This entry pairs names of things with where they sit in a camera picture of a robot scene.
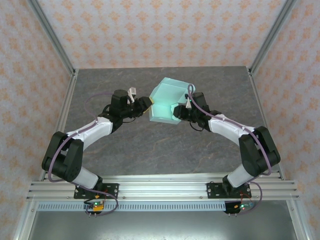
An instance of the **gray marble tabletop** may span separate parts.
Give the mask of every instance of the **gray marble tabletop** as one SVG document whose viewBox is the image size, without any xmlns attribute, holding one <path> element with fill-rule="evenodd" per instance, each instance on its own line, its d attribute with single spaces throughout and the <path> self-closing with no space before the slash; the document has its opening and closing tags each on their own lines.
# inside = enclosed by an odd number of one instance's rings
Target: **gray marble tabletop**
<svg viewBox="0 0 320 240">
<path fill-rule="evenodd" d="M 211 110 L 247 126 L 263 125 L 244 66 L 116 68 L 79 71 L 65 131 L 93 120 L 84 111 L 90 96 L 130 87 L 136 87 L 137 97 L 149 96 L 165 77 L 193 83 Z M 110 96 L 97 96 L 88 107 L 98 115 L 110 100 Z M 100 176 L 230 172 L 240 163 L 239 147 L 228 139 L 205 130 L 197 132 L 188 122 L 152 122 L 149 114 L 90 145 L 82 159 L 83 167 Z"/>
</svg>

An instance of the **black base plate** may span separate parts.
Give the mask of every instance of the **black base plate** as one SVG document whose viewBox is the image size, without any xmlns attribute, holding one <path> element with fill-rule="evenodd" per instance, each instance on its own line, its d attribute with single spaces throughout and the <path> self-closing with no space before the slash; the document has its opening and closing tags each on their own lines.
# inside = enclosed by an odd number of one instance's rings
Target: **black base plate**
<svg viewBox="0 0 320 240">
<path fill-rule="evenodd" d="M 206 184 L 206 193 L 208 195 L 208 199 L 240 199 L 240 192 L 247 194 L 251 198 L 251 189 L 249 185 L 241 185 L 227 195 L 222 188 L 222 183 L 209 182 Z"/>
<path fill-rule="evenodd" d="M 111 194 L 118 198 L 119 184 L 118 183 L 102 183 L 101 192 L 106 191 L 106 193 Z M 98 194 L 92 191 L 85 190 L 81 187 L 75 187 L 74 190 L 74 199 L 94 199 L 96 195 L 99 195 L 101 198 L 105 198 L 103 194 Z"/>
</svg>

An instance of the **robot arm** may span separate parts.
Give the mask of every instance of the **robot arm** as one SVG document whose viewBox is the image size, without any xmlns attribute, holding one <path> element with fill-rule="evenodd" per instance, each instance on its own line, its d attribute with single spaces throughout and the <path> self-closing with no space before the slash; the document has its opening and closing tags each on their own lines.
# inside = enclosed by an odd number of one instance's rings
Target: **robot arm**
<svg viewBox="0 0 320 240">
<path fill-rule="evenodd" d="M 49 170 L 57 149 L 72 136 L 57 155 L 52 165 L 52 173 L 67 182 L 88 189 L 103 190 L 102 178 L 82 167 L 83 151 L 98 139 L 115 132 L 122 125 L 123 119 L 140 117 L 153 104 L 149 97 L 134 99 L 135 95 L 136 91 L 132 88 L 128 92 L 116 90 L 112 95 L 111 104 L 104 108 L 97 121 L 68 133 L 56 132 L 42 161 L 42 169 Z M 231 197 L 241 186 L 268 169 L 262 151 L 250 133 L 259 139 L 271 166 L 280 162 L 280 155 L 267 128 L 263 126 L 254 128 L 237 122 L 235 125 L 234 121 L 221 112 L 210 111 L 202 92 L 193 93 L 193 101 L 189 100 L 187 94 L 185 98 L 188 100 L 186 105 L 174 108 L 173 115 L 176 118 L 197 123 L 199 127 L 209 132 L 226 137 L 240 148 L 241 165 L 222 180 L 222 188 L 227 196 Z M 204 114 L 194 103 L 214 117 Z"/>
<path fill-rule="evenodd" d="M 280 162 L 279 152 L 266 127 L 260 126 L 254 128 L 245 126 L 230 120 L 219 111 L 210 111 L 202 92 L 193 93 L 193 101 L 189 100 L 187 94 L 185 97 L 187 98 L 187 104 L 179 105 L 174 108 L 173 115 L 176 118 L 191 123 L 197 123 L 199 127 L 209 132 L 226 137 L 240 148 L 242 164 L 222 180 L 222 187 L 227 196 L 232 195 L 239 190 L 239 187 L 268 170 L 268 165 L 262 150 L 258 148 L 257 142 L 255 142 L 250 132 L 256 136 L 260 142 L 270 166 L 272 167 Z M 194 102 L 202 110 L 210 113 L 214 117 L 208 116 L 200 111 L 195 106 Z"/>
<path fill-rule="evenodd" d="M 151 98 L 143 96 L 135 99 L 135 95 L 135 88 L 130 88 L 128 92 L 116 90 L 111 97 L 111 104 L 104 108 L 97 120 L 75 131 L 56 132 L 43 158 L 42 169 L 49 171 L 57 150 L 64 143 L 54 159 L 52 173 L 88 189 L 104 190 L 101 189 L 102 178 L 82 167 L 83 151 L 98 139 L 115 132 L 124 119 L 142 116 L 153 104 Z"/>
</svg>

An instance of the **patterned wall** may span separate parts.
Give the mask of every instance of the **patterned wall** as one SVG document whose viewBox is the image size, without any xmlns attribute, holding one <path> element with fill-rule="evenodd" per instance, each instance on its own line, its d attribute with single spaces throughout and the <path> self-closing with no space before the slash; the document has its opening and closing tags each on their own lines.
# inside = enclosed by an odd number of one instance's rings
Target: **patterned wall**
<svg viewBox="0 0 320 240">
<path fill-rule="evenodd" d="M 40 0 L 76 68 L 250 66 L 285 0 Z"/>
<path fill-rule="evenodd" d="M 69 74 L 26 0 L 0 1 L 0 239 L 11 240 Z"/>
<path fill-rule="evenodd" d="M 320 236 L 320 4 L 302 0 L 254 76 L 285 175 Z"/>
</svg>

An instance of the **ventilation slot strip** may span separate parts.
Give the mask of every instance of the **ventilation slot strip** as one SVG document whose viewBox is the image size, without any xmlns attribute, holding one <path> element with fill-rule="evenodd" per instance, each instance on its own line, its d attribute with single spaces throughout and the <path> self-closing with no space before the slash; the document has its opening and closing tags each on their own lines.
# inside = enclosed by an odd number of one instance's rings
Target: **ventilation slot strip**
<svg viewBox="0 0 320 240">
<path fill-rule="evenodd" d="M 115 203 L 106 202 L 104 211 L 110 211 Z M 86 205 L 83 202 L 54 202 L 45 201 L 38 205 L 41 212 L 78 212 L 83 211 Z M 175 201 L 175 202 L 120 202 L 118 212 L 198 212 L 198 211 L 225 211 L 224 201 Z"/>
</svg>

